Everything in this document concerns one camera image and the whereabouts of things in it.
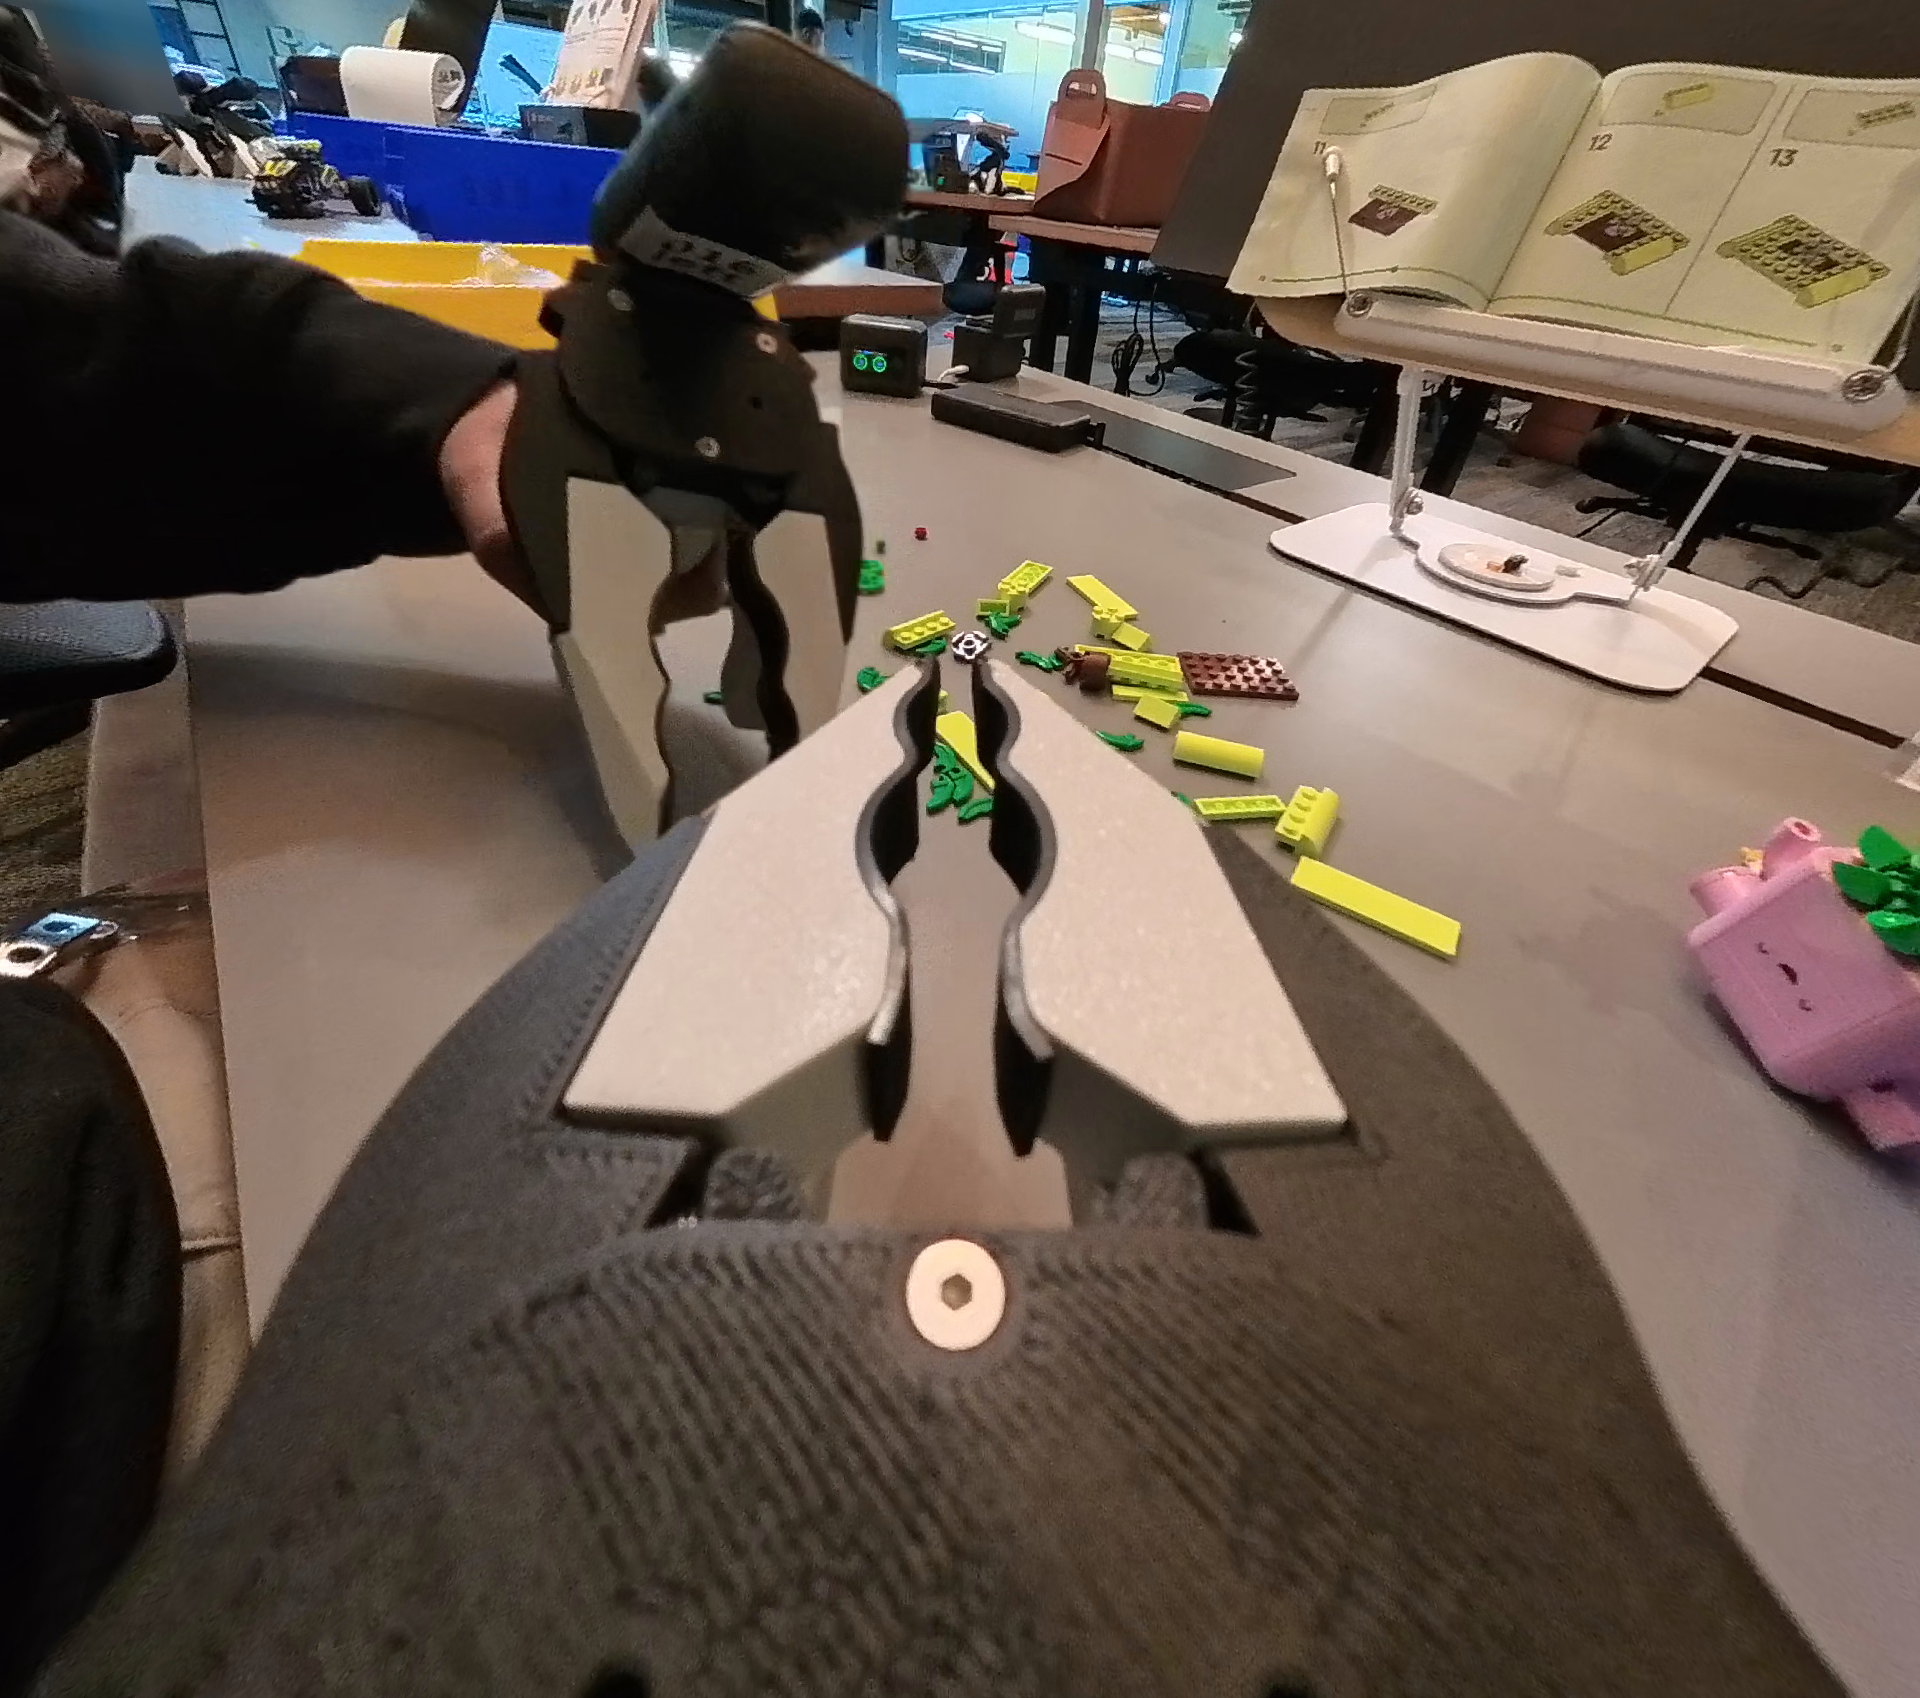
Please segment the large brown studded plate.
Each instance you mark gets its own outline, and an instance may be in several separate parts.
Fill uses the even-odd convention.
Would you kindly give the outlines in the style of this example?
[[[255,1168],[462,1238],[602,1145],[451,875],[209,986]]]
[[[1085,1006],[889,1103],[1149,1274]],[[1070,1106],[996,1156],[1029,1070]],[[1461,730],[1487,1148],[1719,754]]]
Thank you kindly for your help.
[[[1187,701],[1298,702],[1286,666],[1266,655],[1175,652]]]

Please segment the black charger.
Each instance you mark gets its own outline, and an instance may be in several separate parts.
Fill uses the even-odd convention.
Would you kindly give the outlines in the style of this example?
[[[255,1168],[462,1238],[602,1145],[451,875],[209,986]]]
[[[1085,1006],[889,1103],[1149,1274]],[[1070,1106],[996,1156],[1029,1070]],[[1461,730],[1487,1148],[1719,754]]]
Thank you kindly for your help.
[[[1042,332],[1043,314],[1042,285],[997,287],[984,311],[955,319],[943,375],[948,385],[997,387],[1015,380],[1031,338]]]

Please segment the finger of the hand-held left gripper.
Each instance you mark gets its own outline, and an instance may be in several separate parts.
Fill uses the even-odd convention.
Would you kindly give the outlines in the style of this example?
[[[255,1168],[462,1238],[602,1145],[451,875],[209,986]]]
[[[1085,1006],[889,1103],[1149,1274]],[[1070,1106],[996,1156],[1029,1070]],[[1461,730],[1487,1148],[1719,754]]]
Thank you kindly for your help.
[[[664,486],[635,495],[579,477],[566,483],[567,622],[550,645],[600,800],[629,849],[660,837],[671,805],[660,738],[668,696],[660,596],[719,545],[722,512],[707,497]]]
[[[783,510],[729,537],[731,635],[724,711],[781,759],[841,706],[857,563],[835,555],[827,518]]]

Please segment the black flat power brick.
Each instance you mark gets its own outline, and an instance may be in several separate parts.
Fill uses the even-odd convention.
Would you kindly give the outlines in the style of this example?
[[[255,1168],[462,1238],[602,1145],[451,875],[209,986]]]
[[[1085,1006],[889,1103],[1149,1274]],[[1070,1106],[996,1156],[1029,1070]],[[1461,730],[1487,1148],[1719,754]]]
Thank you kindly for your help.
[[[927,394],[934,422],[954,431],[1059,457],[1099,448],[1107,415],[1083,400],[1043,400],[1001,385],[942,385]]]

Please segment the black toy vehicle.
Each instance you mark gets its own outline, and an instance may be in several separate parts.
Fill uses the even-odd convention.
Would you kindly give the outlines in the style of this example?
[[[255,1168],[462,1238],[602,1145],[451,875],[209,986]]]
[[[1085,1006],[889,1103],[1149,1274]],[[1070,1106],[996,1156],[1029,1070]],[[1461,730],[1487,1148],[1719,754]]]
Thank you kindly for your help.
[[[381,216],[377,182],[366,174],[341,174],[318,140],[263,137],[246,150],[251,206],[267,220],[319,220],[341,209],[361,220]]]

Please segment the yellow storage bin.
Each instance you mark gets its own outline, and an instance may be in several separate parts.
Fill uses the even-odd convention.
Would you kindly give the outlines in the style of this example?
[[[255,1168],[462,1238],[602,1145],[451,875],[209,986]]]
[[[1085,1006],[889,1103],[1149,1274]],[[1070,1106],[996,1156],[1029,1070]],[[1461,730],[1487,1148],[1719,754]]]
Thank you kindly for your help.
[[[369,239],[310,239],[296,258],[371,303],[514,350],[558,346],[544,307],[577,267],[597,262],[587,245]]]

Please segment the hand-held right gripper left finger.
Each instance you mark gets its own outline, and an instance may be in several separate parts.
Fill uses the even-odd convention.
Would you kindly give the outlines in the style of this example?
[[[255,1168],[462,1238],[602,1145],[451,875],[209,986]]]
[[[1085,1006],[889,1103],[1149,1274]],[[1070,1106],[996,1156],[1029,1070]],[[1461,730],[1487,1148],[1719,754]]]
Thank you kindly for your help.
[[[567,1080],[569,1123],[779,1158],[805,1207],[900,1120],[942,666],[905,665],[699,825]]]

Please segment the white book stand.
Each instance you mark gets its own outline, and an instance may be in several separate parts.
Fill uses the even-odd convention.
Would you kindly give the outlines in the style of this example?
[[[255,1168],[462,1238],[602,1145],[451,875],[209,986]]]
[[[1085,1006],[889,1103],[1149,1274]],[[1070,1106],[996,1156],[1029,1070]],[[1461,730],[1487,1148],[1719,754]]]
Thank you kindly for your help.
[[[1760,433],[1850,444],[1887,429],[1906,400],[1900,367],[1914,319],[1910,305],[1870,363],[1816,363],[1349,293],[1334,319],[1339,334],[1397,369],[1388,497],[1284,527],[1267,547],[1289,564],[1584,679],[1673,696],[1738,632],[1726,611],[1659,592],[1684,539]],[[1638,410],[1663,406],[1668,417],[1730,431],[1734,444],[1661,549],[1608,571],[1453,521],[1421,523],[1427,499],[1413,477],[1413,444],[1441,373],[1549,394],[1606,392]]]

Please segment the pile of green leaf pieces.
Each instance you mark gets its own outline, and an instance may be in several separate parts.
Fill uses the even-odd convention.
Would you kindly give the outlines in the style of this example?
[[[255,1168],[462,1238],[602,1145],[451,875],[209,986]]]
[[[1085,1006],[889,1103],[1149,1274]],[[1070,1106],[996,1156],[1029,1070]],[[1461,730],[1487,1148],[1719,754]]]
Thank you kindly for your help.
[[[991,658],[1011,658],[1043,679],[1066,681],[1059,673],[1055,648],[1018,646],[1013,640],[1027,629],[1035,596],[1052,579],[1052,566],[1023,561],[997,586],[974,602],[972,619],[958,621],[942,608],[909,615],[880,632],[880,645],[901,661],[943,662],[972,674]],[[1140,627],[1138,612],[1118,592],[1091,575],[1067,579],[1067,590],[1088,611],[1089,640],[1066,646],[1107,648],[1113,658],[1113,685],[1105,699],[1131,717],[1136,727],[1151,727],[1172,734],[1172,754],[1177,765],[1210,774],[1257,779],[1264,770],[1264,752],[1248,751],[1212,732],[1187,737],[1192,721],[1212,721],[1206,702],[1187,701],[1187,689],[1173,655],[1155,652],[1151,639]],[[948,639],[958,631],[984,629],[993,651],[977,662],[955,662],[948,656]],[[977,724],[972,712],[955,706],[950,686],[938,695],[934,714],[930,782],[923,813],[950,813],[955,822],[982,822],[996,810],[996,779],[986,770],[979,751]]]

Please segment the dark grey office chair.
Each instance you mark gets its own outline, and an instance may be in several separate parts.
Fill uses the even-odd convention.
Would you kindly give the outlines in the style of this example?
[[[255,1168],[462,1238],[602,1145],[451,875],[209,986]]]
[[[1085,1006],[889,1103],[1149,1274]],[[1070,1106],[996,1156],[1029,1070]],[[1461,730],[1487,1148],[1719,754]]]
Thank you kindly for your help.
[[[92,709],[165,681],[180,661],[148,602],[1,607],[1,770],[85,730]]]

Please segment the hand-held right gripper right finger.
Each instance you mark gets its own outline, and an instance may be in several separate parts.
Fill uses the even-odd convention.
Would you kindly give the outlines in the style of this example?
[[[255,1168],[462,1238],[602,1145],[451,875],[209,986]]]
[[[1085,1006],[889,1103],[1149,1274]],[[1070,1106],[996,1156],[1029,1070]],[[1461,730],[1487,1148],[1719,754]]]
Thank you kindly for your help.
[[[1348,1109],[1197,818],[1000,661],[972,679],[1013,887],[993,1088],[1099,1207],[1140,1158],[1341,1141]]]

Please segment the wooden top desk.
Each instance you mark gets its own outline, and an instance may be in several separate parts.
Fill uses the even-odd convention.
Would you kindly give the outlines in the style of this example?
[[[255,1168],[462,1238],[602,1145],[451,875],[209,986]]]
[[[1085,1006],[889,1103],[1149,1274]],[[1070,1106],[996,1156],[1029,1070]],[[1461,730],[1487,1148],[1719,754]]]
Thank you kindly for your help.
[[[1013,194],[908,189],[898,222],[901,243],[951,246],[955,278],[943,290],[950,311],[979,312],[990,290],[1009,278],[1015,255],[1039,285],[1046,307],[1031,363],[1043,373],[1088,385],[1094,375],[1102,300],[1149,287],[1157,225],[1105,225],[1035,216],[1033,199]]]

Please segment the building instruction booklet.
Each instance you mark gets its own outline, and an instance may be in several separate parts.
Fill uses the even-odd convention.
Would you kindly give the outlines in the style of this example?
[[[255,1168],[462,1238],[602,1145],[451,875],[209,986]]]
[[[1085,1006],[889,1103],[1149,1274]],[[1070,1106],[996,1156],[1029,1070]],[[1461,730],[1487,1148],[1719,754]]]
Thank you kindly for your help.
[[[1549,53],[1308,90],[1227,274],[1847,367],[1915,281],[1915,81]]]

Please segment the pink pig planter toy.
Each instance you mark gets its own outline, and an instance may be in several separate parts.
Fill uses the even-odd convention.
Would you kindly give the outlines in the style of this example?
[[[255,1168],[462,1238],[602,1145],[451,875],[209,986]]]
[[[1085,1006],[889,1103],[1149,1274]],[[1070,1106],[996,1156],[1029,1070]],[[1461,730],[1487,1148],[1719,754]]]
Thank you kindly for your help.
[[[1918,854],[1782,820],[1691,881],[1691,960],[1758,1069],[1845,1116],[1880,1154],[1918,1148]]]

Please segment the pile of lime green bricks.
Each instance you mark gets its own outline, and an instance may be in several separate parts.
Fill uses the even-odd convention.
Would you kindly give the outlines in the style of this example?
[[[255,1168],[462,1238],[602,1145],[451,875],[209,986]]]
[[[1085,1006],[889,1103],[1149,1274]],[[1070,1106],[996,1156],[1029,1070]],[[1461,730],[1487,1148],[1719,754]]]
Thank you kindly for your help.
[[[1197,772],[1197,768],[1175,765],[1187,772]],[[1199,770],[1199,774],[1256,782],[1264,772],[1257,779],[1213,774],[1210,770]],[[1461,944],[1461,925],[1457,921],[1327,863],[1327,846],[1339,820],[1339,798],[1331,789],[1303,785],[1288,797],[1269,793],[1177,794],[1177,800],[1197,822],[1210,827],[1266,827],[1274,845],[1294,865],[1291,884],[1334,915],[1361,922],[1427,956],[1439,960],[1457,956]]]

